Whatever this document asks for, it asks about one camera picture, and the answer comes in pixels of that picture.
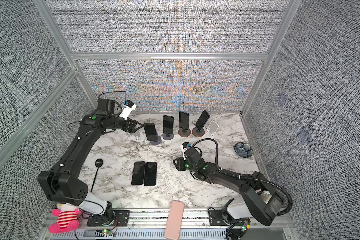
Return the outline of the phone with purple case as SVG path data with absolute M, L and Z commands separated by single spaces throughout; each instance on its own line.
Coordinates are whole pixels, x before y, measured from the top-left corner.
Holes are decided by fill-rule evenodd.
M 144 184 L 145 166 L 146 166 L 146 162 L 144 161 L 134 163 L 133 175 L 131 180 L 132 186 L 138 186 Z

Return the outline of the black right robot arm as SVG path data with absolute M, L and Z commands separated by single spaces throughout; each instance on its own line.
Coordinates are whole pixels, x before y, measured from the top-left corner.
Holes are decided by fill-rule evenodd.
M 259 223 L 270 226 L 275 217 L 291 210 L 292 198 L 282 187 L 270 182 L 259 172 L 239 174 L 224 170 L 215 163 L 205 162 L 196 148 L 183 151 L 173 160 L 179 172 L 189 171 L 194 179 L 221 185 L 242 196 L 249 214 Z

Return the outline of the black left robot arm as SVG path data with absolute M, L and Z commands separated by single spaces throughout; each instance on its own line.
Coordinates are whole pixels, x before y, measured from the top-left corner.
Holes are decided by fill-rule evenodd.
M 50 170 L 42 171 L 38 181 L 48 200 L 77 206 L 87 215 L 98 218 L 99 224 L 114 223 L 113 206 L 109 201 L 97 198 L 88 186 L 79 180 L 82 166 L 96 141 L 106 133 L 122 130 L 133 134 L 142 124 L 129 117 L 136 104 L 125 101 L 120 113 L 115 113 L 119 104 L 114 100 L 98 99 L 98 107 L 80 121 L 76 137 L 63 156 Z

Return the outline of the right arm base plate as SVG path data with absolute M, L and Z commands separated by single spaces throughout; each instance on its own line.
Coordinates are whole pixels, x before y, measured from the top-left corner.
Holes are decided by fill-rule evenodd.
M 241 218 L 252 215 L 242 199 L 230 199 L 221 209 L 208 208 L 211 226 L 230 226 Z

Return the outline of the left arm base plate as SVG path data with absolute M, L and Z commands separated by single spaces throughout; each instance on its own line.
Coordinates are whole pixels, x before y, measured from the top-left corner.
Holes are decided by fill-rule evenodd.
M 126 227 L 130 218 L 129 210 L 113 210 L 113 215 L 90 216 L 87 227 Z

